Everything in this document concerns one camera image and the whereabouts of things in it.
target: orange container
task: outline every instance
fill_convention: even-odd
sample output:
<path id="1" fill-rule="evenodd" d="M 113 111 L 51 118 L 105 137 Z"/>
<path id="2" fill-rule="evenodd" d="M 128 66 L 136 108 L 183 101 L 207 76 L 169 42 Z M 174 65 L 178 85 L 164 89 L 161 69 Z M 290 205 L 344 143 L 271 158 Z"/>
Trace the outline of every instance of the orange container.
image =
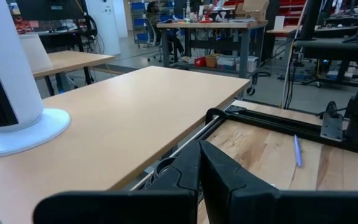
<path id="1" fill-rule="evenodd" d="M 216 68 L 216 58 L 220 56 L 220 54 L 211 54 L 205 56 L 206 66 L 210 68 Z"/>

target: blue storage drawer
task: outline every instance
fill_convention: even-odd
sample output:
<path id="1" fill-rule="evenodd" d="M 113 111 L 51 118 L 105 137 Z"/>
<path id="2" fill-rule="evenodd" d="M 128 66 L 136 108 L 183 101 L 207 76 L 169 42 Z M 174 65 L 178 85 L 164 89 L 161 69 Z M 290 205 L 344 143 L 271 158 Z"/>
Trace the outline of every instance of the blue storage drawer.
<path id="1" fill-rule="evenodd" d="M 134 25 L 135 26 L 143 26 L 144 25 L 144 19 L 134 19 Z"/>
<path id="2" fill-rule="evenodd" d="M 145 9 L 144 3 L 141 3 L 141 2 L 133 2 L 131 6 L 132 6 L 132 9 Z"/>
<path id="3" fill-rule="evenodd" d="M 136 34 L 138 40 L 147 40 L 147 33 Z"/>

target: table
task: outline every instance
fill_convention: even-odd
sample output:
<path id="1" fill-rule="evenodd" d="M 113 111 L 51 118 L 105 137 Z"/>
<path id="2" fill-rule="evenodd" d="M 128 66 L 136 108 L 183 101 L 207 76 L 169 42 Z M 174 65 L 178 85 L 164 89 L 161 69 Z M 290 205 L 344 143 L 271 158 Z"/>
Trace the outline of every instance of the table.
<path id="1" fill-rule="evenodd" d="M 235 101 L 236 106 L 313 124 L 310 114 Z M 279 189 L 358 190 L 358 154 L 300 139 L 303 167 L 295 162 L 293 136 L 235 121 L 225 121 L 209 142 L 264 181 Z M 198 207 L 198 223 L 209 223 L 205 204 Z"/>
<path id="2" fill-rule="evenodd" d="M 249 44 L 250 44 L 250 30 L 261 29 L 260 34 L 262 38 L 257 39 L 255 55 L 259 56 L 257 66 L 260 65 L 260 59 L 262 54 L 262 45 L 264 38 L 264 30 L 267 25 L 267 21 L 259 22 L 212 22 L 212 23 L 159 23 L 157 28 L 162 32 L 162 48 L 163 48 L 163 66 L 164 67 L 178 67 L 185 69 L 197 69 L 207 70 L 210 72 L 223 72 L 236 74 L 239 78 L 252 77 L 251 87 L 247 90 L 248 93 L 255 93 L 255 86 L 257 84 L 258 73 L 256 71 L 250 73 L 247 72 L 247 58 L 249 55 Z M 217 70 L 216 68 L 209 67 L 196 67 L 189 65 L 185 62 L 177 62 L 170 64 L 169 52 L 168 52 L 168 30 L 169 29 L 184 29 L 185 30 L 185 55 L 191 57 L 191 48 L 197 49 L 216 49 L 216 50 L 240 50 L 240 68 L 238 71 L 230 70 Z M 232 29 L 234 31 L 234 41 L 230 40 L 191 40 L 190 29 Z M 241 34 L 241 42 L 239 42 L 239 33 Z"/>
<path id="3" fill-rule="evenodd" d="M 48 68 L 42 71 L 34 72 L 34 78 L 45 78 L 45 81 L 48 86 L 49 94 L 53 96 L 54 90 L 49 79 L 49 75 L 68 72 L 72 70 L 77 70 L 85 67 L 100 65 L 108 63 L 114 60 L 112 55 L 100 55 L 100 54 L 91 54 L 85 52 L 75 52 L 75 51 L 63 51 L 48 54 L 50 61 L 52 63 L 52 68 Z"/>
<path id="4" fill-rule="evenodd" d="M 70 127 L 0 158 L 0 220 L 30 224 L 36 204 L 66 190 L 121 189 L 222 108 L 249 80 L 147 67 L 44 99 Z"/>
<path id="5" fill-rule="evenodd" d="M 281 29 L 271 29 L 266 31 L 268 34 L 289 34 L 291 31 L 296 30 L 297 26 L 285 26 Z"/>

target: white pillar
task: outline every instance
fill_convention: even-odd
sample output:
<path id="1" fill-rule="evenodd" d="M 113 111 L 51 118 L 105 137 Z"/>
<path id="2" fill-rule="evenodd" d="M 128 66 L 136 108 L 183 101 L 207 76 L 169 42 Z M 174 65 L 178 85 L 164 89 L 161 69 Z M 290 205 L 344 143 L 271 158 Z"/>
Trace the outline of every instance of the white pillar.
<path id="1" fill-rule="evenodd" d="M 118 37 L 128 37 L 127 21 L 125 17 L 124 0 L 113 0 L 116 15 Z"/>
<path id="2" fill-rule="evenodd" d="M 114 15 L 114 0 L 86 0 L 89 15 L 98 26 L 98 44 L 101 54 L 120 54 L 116 16 Z"/>

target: light wood desk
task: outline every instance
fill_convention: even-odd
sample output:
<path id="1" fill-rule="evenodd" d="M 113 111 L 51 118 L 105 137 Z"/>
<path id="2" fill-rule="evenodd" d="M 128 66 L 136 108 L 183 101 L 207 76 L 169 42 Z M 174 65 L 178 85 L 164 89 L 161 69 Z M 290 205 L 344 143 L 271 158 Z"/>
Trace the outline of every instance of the light wood desk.
<path id="1" fill-rule="evenodd" d="M 121 189 L 221 108 L 249 80 L 147 67 L 44 100 L 71 114 L 54 140 L 0 158 L 0 220 L 30 224 L 43 198 Z"/>
<path id="2" fill-rule="evenodd" d="M 235 101 L 234 105 L 321 124 L 320 119 L 310 114 L 243 101 Z M 300 139 L 303 166 L 299 168 L 295 162 L 293 136 L 235 121 L 223 123 L 208 141 L 279 189 L 358 190 L 358 154 L 354 152 Z M 203 201 L 198 207 L 198 223 L 209 223 Z"/>
<path id="3" fill-rule="evenodd" d="M 238 75 L 239 78 L 251 78 L 252 84 L 248 93 L 255 93 L 255 87 L 257 84 L 258 74 L 256 72 L 248 72 L 248 55 L 250 45 L 250 30 L 257 32 L 259 38 L 255 39 L 256 53 L 255 56 L 259 58 L 257 67 L 260 65 L 260 59 L 262 58 L 262 46 L 263 36 L 265 34 L 265 26 L 267 21 L 257 22 L 211 22 L 211 23 L 158 23 L 157 28 L 161 30 L 162 34 L 162 52 L 163 52 L 163 66 L 164 67 L 175 67 L 195 70 L 206 70 L 212 72 L 228 73 Z M 231 50 L 233 55 L 240 53 L 239 70 L 222 70 L 210 67 L 199 67 L 190 65 L 186 62 L 175 62 L 170 63 L 169 59 L 169 47 L 168 45 L 168 30 L 169 29 L 184 29 L 185 30 L 185 55 L 191 57 L 191 49 L 210 49 L 210 50 Z M 232 29 L 233 40 L 193 40 L 191 39 L 190 29 Z"/>
<path id="4" fill-rule="evenodd" d="M 69 50 L 50 53 L 48 56 L 52 63 L 52 68 L 35 72 L 33 75 L 34 78 L 45 78 L 45 82 L 47 83 L 48 91 L 51 96 L 55 95 L 55 92 L 53 90 L 52 83 L 50 82 L 49 75 L 84 68 L 85 80 L 87 84 L 91 84 L 92 81 L 88 67 L 108 63 L 115 58 L 115 56 L 112 55 L 91 54 Z"/>
<path id="5" fill-rule="evenodd" d="M 285 26 L 282 29 L 272 29 L 266 31 L 268 34 L 289 34 L 291 31 L 296 30 L 297 26 Z"/>
<path id="6" fill-rule="evenodd" d="M 210 22 L 210 23 L 185 23 L 185 22 L 172 22 L 172 23 L 158 23 L 157 28 L 229 28 L 229 29 L 250 29 L 255 27 L 266 26 L 267 21 L 259 22 Z"/>

